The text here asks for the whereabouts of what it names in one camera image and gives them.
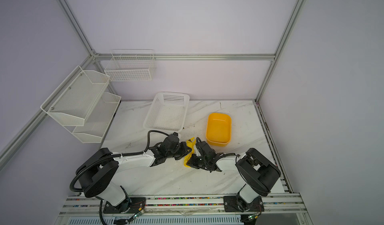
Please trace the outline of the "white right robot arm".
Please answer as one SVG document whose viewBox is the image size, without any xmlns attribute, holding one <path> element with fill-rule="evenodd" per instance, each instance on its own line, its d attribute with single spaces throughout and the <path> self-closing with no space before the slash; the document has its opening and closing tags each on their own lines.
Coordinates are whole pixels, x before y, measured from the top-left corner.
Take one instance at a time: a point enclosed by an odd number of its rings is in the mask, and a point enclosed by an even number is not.
<svg viewBox="0 0 384 225">
<path fill-rule="evenodd" d="M 265 211 L 263 197 L 267 197 L 281 172 L 276 165 L 255 148 L 248 149 L 244 154 L 217 153 L 207 142 L 197 139 L 195 145 L 198 153 L 186 159 L 186 165 L 212 172 L 238 172 L 245 185 L 235 196 L 225 196 L 225 212 L 256 212 Z"/>
</svg>

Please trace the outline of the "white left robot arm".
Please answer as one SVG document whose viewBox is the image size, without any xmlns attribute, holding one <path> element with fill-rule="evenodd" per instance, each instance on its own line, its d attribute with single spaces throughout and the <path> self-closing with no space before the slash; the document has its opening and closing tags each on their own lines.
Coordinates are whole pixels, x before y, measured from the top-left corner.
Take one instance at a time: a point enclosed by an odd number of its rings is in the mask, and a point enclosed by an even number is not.
<svg viewBox="0 0 384 225">
<path fill-rule="evenodd" d="M 87 198 L 100 198 L 112 206 L 127 204 L 129 196 L 124 190 L 127 182 L 123 176 L 131 176 L 134 171 L 140 171 L 158 166 L 167 159 L 180 160 L 192 152 L 185 141 L 180 141 L 176 133 L 167 134 L 161 142 L 147 145 L 139 152 L 111 152 L 101 148 L 88 158 L 75 172 L 70 182 L 70 190 L 83 193 Z"/>
</svg>

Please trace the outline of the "white perforated plastic basket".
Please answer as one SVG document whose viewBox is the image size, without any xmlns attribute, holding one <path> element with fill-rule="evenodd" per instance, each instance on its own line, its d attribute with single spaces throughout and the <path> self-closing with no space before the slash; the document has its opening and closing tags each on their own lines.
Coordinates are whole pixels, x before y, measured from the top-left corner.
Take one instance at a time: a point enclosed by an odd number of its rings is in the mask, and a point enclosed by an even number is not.
<svg viewBox="0 0 384 225">
<path fill-rule="evenodd" d="M 184 128 L 190 96 L 183 93 L 159 92 L 155 95 L 143 123 L 147 130 L 181 132 Z"/>
</svg>

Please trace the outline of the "yellow plastic tray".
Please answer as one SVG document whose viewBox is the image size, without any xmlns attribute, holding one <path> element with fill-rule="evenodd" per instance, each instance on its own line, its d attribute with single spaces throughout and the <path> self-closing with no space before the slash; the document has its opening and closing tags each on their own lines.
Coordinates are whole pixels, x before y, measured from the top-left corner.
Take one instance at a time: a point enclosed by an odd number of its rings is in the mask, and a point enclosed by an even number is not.
<svg viewBox="0 0 384 225">
<path fill-rule="evenodd" d="M 208 116 L 206 140 L 209 145 L 225 147 L 231 141 L 232 119 L 224 113 L 211 113 Z"/>
</svg>

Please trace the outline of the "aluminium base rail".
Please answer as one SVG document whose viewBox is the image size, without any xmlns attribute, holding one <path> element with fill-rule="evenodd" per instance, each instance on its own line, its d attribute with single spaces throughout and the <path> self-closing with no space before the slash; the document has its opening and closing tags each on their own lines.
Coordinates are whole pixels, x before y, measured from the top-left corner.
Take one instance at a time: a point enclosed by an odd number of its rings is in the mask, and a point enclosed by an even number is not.
<svg viewBox="0 0 384 225">
<path fill-rule="evenodd" d="M 127 213 L 113 213 L 98 199 L 68 197 L 56 225 L 311 225 L 309 212 L 300 194 L 272 194 L 257 199 L 256 205 L 237 211 L 236 203 L 224 195 L 133 196 Z"/>
</svg>

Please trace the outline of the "white mesh upper wall shelf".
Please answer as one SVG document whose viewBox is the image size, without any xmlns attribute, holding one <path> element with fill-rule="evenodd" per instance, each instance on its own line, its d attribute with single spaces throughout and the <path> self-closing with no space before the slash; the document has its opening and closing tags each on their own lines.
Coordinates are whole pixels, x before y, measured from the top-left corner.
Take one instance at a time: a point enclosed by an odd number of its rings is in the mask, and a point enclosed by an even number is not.
<svg viewBox="0 0 384 225">
<path fill-rule="evenodd" d="M 77 66 L 41 110 L 61 126 L 84 126 L 109 83 L 110 76 Z"/>
</svg>

